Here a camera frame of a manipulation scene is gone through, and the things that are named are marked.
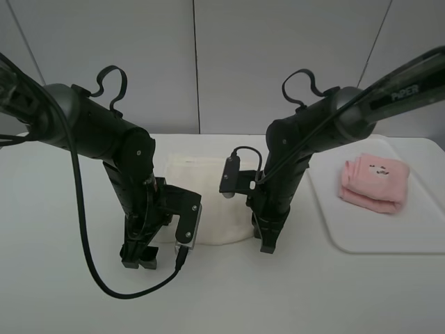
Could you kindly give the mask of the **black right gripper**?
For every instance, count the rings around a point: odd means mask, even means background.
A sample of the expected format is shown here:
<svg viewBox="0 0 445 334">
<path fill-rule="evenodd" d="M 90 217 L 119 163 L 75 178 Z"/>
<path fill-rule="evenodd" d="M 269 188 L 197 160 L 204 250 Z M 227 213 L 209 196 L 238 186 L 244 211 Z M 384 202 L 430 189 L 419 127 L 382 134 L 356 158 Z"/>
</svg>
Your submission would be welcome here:
<svg viewBox="0 0 445 334">
<path fill-rule="evenodd" d="M 277 239 L 288 215 L 288 209 L 280 212 L 273 208 L 265 208 L 262 211 L 258 209 L 252 212 L 254 238 L 261 239 L 260 251 L 262 253 L 275 252 Z"/>
</svg>

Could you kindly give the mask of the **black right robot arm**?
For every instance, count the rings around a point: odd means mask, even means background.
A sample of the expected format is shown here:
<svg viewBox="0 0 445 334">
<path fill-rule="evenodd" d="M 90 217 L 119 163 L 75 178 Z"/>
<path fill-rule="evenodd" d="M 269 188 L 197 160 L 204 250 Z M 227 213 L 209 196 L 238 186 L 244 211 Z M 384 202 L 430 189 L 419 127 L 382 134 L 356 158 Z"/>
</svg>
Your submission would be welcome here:
<svg viewBox="0 0 445 334">
<path fill-rule="evenodd" d="M 252 206 L 254 235 L 272 254 L 291 201 L 313 154 L 370 136 L 377 122 L 444 100 L 444 47 L 390 72 L 368 88 L 335 88 L 311 106 L 274 120 L 266 131 L 268 157 L 256 182 L 263 203 Z"/>
</svg>

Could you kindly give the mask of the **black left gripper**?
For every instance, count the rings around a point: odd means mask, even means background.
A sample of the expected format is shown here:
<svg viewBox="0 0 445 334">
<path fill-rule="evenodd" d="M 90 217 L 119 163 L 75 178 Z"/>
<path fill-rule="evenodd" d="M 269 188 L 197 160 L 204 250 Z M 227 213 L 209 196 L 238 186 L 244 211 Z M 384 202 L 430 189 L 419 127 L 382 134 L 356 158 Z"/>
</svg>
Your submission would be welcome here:
<svg viewBox="0 0 445 334">
<path fill-rule="evenodd" d="M 149 246 L 149 243 L 159 232 L 162 223 L 143 228 L 140 232 L 132 230 L 130 222 L 125 223 L 124 243 L 120 250 L 121 262 L 125 268 L 156 270 L 159 248 Z"/>
</svg>

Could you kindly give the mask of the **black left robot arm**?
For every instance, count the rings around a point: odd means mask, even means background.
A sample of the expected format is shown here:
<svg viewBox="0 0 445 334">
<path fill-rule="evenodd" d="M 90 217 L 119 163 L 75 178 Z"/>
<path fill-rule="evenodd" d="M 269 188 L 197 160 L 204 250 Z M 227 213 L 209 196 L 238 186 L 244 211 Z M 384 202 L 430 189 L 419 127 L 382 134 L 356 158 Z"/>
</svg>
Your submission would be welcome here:
<svg viewBox="0 0 445 334">
<path fill-rule="evenodd" d="M 154 175 L 155 140 L 114 107 L 125 96 L 126 73 L 108 108 L 94 102 L 104 92 L 104 77 L 114 70 L 114 65 L 105 67 L 97 75 L 99 90 L 91 93 L 77 85 L 41 86 L 2 56 L 1 112 L 25 124 L 28 134 L 3 135 L 1 145 L 39 141 L 102 161 L 125 215 L 122 264 L 155 269 L 158 249 L 150 242 L 172 219 L 164 210 L 166 180 Z"/>
</svg>

